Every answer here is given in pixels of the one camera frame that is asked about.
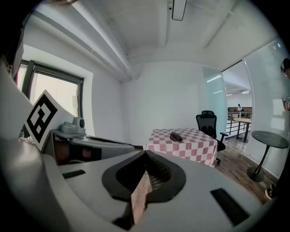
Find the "pink and white checkered tablecloth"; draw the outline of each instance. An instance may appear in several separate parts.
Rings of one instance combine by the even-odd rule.
[[[170,139],[175,131],[182,137],[181,142]],[[196,129],[155,129],[144,150],[154,150],[196,161],[213,167],[217,156],[218,142]]]

